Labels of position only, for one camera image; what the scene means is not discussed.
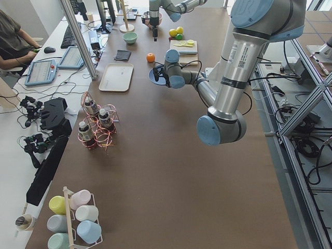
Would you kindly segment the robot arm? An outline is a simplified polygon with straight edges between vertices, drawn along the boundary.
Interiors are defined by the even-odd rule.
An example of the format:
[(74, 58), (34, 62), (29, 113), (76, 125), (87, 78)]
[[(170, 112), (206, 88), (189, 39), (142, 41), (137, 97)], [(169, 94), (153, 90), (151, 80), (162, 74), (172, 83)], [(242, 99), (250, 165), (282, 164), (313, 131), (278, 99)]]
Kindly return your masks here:
[(235, 1), (224, 43), (230, 49), (229, 58), (216, 65), (225, 66), (218, 89), (202, 73), (184, 70), (178, 51), (166, 52), (163, 75), (167, 86), (178, 89), (193, 85), (209, 106), (207, 114), (197, 121), (203, 143), (232, 143), (245, 135), (246, 122), (238, 105), (259, 57), (269, 43), (301, 36), (305, 14), (306, 1)]
[(152, 34), (154, 41), (158, 38), (158, 26), (159, 26), (159, 9), (162, 8), (168, 14), (173, 22), (177, 22), (181, 15), (190, 12), (195, 7), (202, 6), (207, 1), (204, 0), (187, 0), (178, 4), (174, 4), (171, 0), (150, 0), (149, 1), (149, 17), (150, 24), (152, 26)]

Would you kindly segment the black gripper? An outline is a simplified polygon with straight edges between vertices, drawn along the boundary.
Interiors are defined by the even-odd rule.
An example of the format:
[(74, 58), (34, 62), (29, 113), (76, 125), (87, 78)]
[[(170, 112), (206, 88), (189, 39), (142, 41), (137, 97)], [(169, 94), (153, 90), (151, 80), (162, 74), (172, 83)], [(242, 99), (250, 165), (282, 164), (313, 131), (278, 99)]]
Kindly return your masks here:
[(154, 41), (157, 41), (158, 38), (158, 25), (159, 25), (159, 17), (150, 17), (150, 25), (153, 31)]
[(166, 71), (163, 72), (163, 76), (164, 76), (164, 78), (165, 78), (165, 85), (166, 85), (168, 88), (170, 88), (171, 85), (170, 85), (170, 81), (169, 81), (169, 76), (168, 76), (168, 74), (167, 74)]

